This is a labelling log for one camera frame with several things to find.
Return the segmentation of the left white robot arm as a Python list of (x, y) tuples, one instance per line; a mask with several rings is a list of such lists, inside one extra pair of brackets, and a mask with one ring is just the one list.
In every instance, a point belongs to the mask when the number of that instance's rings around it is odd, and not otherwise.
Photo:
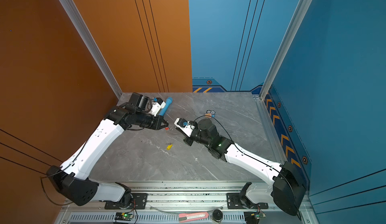
[(134, 201), (132, 191), (121, 183), (91, 180), (90, 172), (109, 146), (125, 131), (143, 129), (161, 130), (168, 127), (164, 119), (172, 98), (149, 98), (133, 93), (128, 102), (113, 107), (101, 120), (89, 139), (59, 167), (51, 166), (46, 172), (56, 191), (77, 206), (89, 202), (112, 203), (120, 209)]

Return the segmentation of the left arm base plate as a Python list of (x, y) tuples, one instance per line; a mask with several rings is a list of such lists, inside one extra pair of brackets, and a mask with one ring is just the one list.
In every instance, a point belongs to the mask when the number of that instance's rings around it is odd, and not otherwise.
[(106, 210), (144, 210), (147, 204), (147, 193), (131, 193), (124, 195), (119, 202), (107, 201), (104, 209)]

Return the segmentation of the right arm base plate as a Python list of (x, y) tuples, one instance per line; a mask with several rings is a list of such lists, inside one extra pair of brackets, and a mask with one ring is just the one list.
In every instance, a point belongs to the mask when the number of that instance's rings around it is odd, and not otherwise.
[(227, 207), (230, 210), (235, 209), (248, 209), (248, 210), (267, 210), (269, 208), (268, 203), (252, 203), (245, 196), (241, 196), (240, 193), (227, 193)]

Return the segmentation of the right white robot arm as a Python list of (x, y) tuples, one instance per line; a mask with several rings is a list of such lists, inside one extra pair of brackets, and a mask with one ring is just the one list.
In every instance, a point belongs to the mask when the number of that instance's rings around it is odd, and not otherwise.
[(239, 166), (267, 184), (266, 189), (246, 183), (239, 193), (239, 201), (245, 209), (257, 209), (259, 203), (274, 203), (291, 216), (299, 215), (299, 208), (306, 194), (306, 184), (295, 165), (270, 161), (257, 156), (230, 137), (219, 134), (211, 119), (199, 122), (177, 118), (175, 127), (184, 134), (184, 142), (204, 145), (216, 159)]

